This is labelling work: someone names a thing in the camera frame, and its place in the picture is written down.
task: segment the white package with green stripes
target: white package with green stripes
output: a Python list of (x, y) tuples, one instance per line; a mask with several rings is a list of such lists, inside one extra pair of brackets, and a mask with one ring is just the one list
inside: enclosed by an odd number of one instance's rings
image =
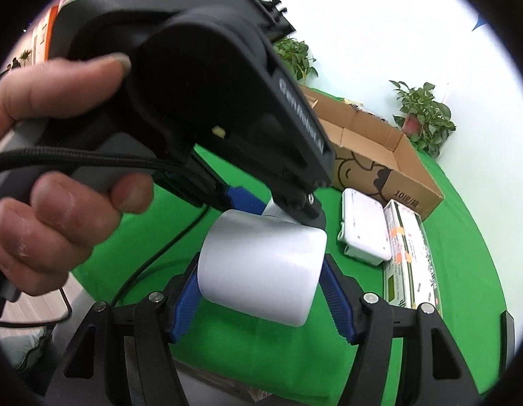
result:
[(395, 200), (384, 208), (384, 214), (392, 253), (391, 261), (384, 263), (384, 299), (409, 309), (429, 302), (442, 316), (433, 258), (421, 218)]

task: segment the white plastic box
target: white plastic box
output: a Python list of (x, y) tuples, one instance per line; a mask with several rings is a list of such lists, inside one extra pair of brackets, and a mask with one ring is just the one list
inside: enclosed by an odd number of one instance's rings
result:
[(346, 243), (346, 255), (373, 266), (391, 259), (384, 208), (352, 188), (342, 193), (342, 223), (337, 239)]
[(384, 299), (416, 309), (433, 304), (442, 316), (438, 283), (423, 223), (413, 210), (391, 200), (384, 209), (392, 259), (384, 264)]

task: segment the wooden floor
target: wooden floor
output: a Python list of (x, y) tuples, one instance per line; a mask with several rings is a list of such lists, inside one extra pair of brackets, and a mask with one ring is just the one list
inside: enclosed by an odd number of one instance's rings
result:
[[(73, 301), (82, 290), (81, 284), (70, 273), (64, 286), (68, 300)], [(1, 320), (6, 322), (44, 322), (61, 318), (66, 313), (66, 306), (59, 291), (43, 296), (32, 297), (22, 294), (16, 303), (6, 303)], [(0, 328), (0, 337), (21, 336), (32, 332), (28, 329)]]

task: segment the black cable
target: black cable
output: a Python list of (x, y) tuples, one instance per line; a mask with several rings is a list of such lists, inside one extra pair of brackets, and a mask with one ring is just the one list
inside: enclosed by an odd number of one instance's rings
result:
[(59, 289), (60, 294), (62, 295), (62, 299), (64, 300), (64, 303), (66, 304), (67, 313), (62, 316), (60, 319), (57, 320), (51, 320), (48, 322), (2, 322), (0, 321), (0, 328), (40, 328), (42, 326), (51, 328), (58, 324), (62, 324), (62, 322), (67, 321), (71, 314), (73, 313), (73, 310), (71, 309), (70, 302), (68, 301), (66, 297), (66, 293), (64, 292), (64, 289)]
[(161, 257), (167, 250), (177, 244), (188, 232), (190, 232), (197, 224), (207, 215), (211, 207), (205, 206), (200, 214), (193, 220), (185, 229), (181, 231), (176, 237), (169, 241), (165, 246), (163, 246), (158, 252), (156, 252), (150, 259), (148, 259), (141, 267), (139, 267), (127, 280), (122, 287), (119, 288), (117, 294), (114, 295), (113, 300), (111, 301), (111, 307), (117, 305), (118, 301), (121, 300), (125, 294), (130, 290), (130, 287), (133, 285), (135, 280), (143, 273), (150, 265), (152, 265), (159, 257)]
[(0, 153), (0, 172), (27, 166), (54, 164), (142, 168), (165, 173), (176, 173), (198, 179), (205, 186), (207, 195), (210, 195), (212, 191), (205, 178), (192, 169), (154, 157), (107, 154), (80, 149), (55, 148), (52, 146), (34, 146), (32, 148), (15, 149)]

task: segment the open cardboard box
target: open cardboard box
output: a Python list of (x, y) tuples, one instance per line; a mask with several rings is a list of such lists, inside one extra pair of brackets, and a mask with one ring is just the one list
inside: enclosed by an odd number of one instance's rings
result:
[(393, 199), (427, 218), (444, 196), (408, 138), (374, 115), (302, 87), (336, 152), (332, 186), (383, 206)]

